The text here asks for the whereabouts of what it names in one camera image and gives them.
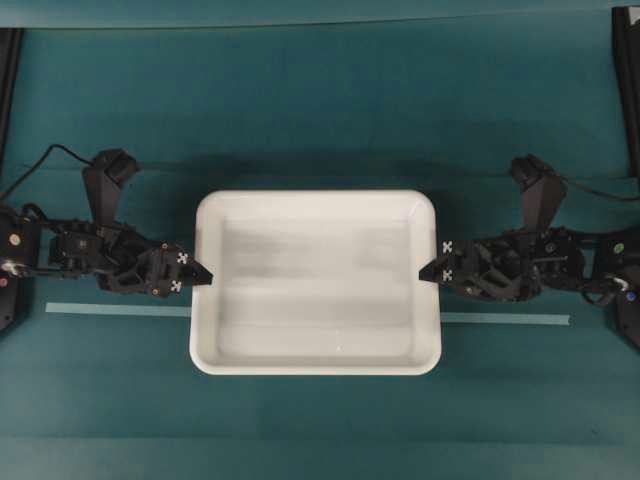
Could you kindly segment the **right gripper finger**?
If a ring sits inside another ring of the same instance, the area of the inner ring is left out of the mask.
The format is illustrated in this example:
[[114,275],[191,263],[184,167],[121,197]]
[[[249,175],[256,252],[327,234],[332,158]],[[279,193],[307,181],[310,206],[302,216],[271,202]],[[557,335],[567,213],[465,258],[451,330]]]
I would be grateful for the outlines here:
[[429,262],[424,267],[422,267],[419,270],[419,272],[420,271],[427,271],[427,272],[443,271],[446,273],[446,280],[447,280],[448,279],[448,257],[439,256],[434,260],[432,260],[431,262]]
[[421,281],[441,284],[446,282],[446,273],[443,271],[436,271],[436,272],[420,271],[419,279]]

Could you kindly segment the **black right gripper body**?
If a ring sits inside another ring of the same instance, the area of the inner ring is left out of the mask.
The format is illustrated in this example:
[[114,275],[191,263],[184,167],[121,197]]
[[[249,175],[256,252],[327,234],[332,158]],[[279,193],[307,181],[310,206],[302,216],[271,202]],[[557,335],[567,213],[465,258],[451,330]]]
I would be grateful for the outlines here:
[[573,231],[512,230],[447,244],[441,254],[441,284],[478,300],[522,303],[546,289],[585,291],[590,285],[585,267]]

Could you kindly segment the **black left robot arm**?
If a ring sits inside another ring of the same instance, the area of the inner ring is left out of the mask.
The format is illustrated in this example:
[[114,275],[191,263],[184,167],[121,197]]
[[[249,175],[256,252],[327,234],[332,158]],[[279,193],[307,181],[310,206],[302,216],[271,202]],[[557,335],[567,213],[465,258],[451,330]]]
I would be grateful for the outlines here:
[[19,282],[92,276],[118,294],[166,298],[208,286],[213,274],[178,245],[145,238],[126,224],[48,218],[34,204],[1,208],[1,329],[14,322]]

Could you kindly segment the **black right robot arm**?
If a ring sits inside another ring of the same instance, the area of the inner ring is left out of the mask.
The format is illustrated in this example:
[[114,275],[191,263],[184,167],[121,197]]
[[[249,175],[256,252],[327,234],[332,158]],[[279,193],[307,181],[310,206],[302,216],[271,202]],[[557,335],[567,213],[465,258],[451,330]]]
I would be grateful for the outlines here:
[[586,233],[564,227],[511,230],[497,237],[444,241],[418,278],[461,296],[523,303],[546,290],[615,306],[617,331],[639,345],[639,229]]

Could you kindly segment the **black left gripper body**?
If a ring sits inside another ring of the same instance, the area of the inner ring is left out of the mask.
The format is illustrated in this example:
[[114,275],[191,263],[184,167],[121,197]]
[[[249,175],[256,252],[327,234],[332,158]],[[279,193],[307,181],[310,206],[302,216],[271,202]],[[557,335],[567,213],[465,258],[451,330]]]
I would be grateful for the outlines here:
[[186,286],[183,252],[149,240],[132,227],[79,221],[56,221],[51,230],[48,264],[63,278],[92,276],[102,290],[167,297]]

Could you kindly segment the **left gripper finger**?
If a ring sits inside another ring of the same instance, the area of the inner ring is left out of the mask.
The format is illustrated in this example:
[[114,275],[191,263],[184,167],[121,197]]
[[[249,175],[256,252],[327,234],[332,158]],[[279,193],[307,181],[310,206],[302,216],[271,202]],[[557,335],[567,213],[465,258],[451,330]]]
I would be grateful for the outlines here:
[[213,281],[213,274],[207,268],[205,268],[203,265],[201,265],[199,262],[197,262],[191,257],[189,257],[186,263],[182,266],[182,280],[184,277],[191,277],[196,275],[207,275],[207,274],[212,275],[212,281]]
[[196,275],[191,277],[184,277],[183,283],[189,287],[196,286],[208,286],[212,284],[212,275]]

